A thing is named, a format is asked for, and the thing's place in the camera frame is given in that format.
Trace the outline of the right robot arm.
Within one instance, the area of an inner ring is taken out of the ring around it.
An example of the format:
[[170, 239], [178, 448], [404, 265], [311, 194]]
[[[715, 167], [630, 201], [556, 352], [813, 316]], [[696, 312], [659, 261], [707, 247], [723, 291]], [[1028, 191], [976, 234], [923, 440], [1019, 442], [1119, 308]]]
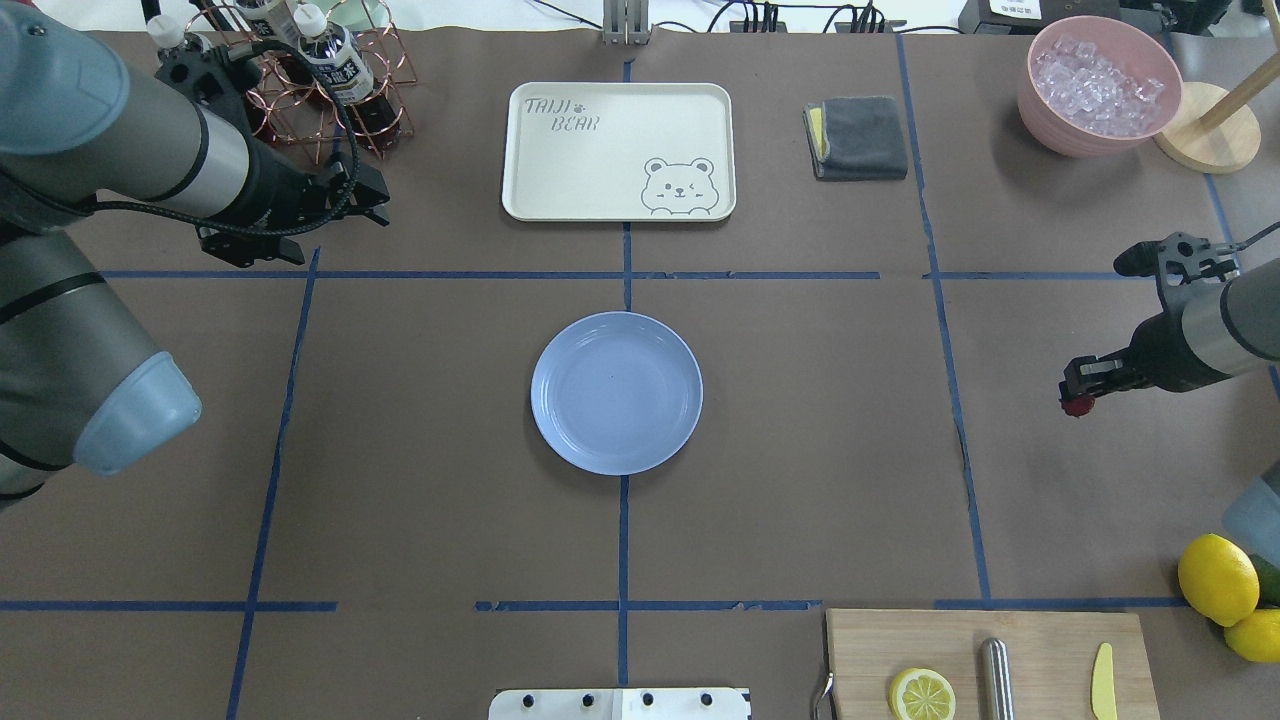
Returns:
[[1070, 360], [1059, 383], [1061, 409], [1083, 416], [1106, 395], [1151, 387], [1185, 393], [1277, 364], [1277, 261], [1240, 273], [1235, 256], [1244, 249], [1176, 232], [1120, 252], [1114, 270], [1153, 279], [1161, 310], [1125, 348]]

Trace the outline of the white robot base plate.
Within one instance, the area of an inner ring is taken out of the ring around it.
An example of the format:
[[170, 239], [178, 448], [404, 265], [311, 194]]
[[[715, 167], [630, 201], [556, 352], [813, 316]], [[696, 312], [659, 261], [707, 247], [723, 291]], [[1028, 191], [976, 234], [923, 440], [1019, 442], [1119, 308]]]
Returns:
[[498, 692], [489, 719], [751, 719], [746, 689], [732, 687], [538, 688]]

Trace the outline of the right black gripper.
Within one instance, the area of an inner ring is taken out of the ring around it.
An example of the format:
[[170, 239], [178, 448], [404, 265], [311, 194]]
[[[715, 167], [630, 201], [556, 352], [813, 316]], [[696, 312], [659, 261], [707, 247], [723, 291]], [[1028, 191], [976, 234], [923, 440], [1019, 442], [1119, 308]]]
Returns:
[[1115, 355], [1071, 359], [1062, 372], [1060, 400], [1101, 398], [1149, 387], [1180, 393], [1234, 377], [1192, 347], [1183, 323], [1197, 300], [1208, 300], [1211, 314], [1221, 322], [1219, 296], [1236, 277], [1231, 251], [1229, 243], [1175, 232], [1165, 240], [1134, 243], [1117, 255], [1114, 270], [1119, 275], [1155, 278], [1162, 310], [1142, 322], [1129, 345]]

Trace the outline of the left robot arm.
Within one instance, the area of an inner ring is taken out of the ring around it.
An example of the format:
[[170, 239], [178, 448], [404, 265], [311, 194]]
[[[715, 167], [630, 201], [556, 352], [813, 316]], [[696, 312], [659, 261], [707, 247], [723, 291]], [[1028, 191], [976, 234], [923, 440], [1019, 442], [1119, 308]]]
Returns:
[[301, 264], [296, 237], [349, 215], [387, 224], [358, 143], [320, 173], [255, 137], [241, 64], [275, 40], [177, 51], [155, 76], [31, 3], [3, 31], [3, 505], [78, 465], [111, 477], [191, 428], [193, 386], [70, 240], [101, 211], [192, 225], [233, 266]]

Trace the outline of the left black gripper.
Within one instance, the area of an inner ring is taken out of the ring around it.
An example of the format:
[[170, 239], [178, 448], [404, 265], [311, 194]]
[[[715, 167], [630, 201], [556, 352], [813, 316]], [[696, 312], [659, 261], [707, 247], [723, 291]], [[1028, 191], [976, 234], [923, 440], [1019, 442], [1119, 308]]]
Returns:
[[[328, 222], [328, 187], [260, 141], [244, 110], [244, 94], [261, 79], [256, 59], [294, 55], [280, 42], [250, 42], [209, 50], [178, 46], [159, 51], [156, 78], [188, 99], [198, 136], [191, 168], [156, 196], [160, 208], [183, 213], [204, 252], [233, 266], [303, 258], [294, 236]], [[335, 155], [335, 220], [364, 217], [390, 224], [390, 192], [378, 168]]]

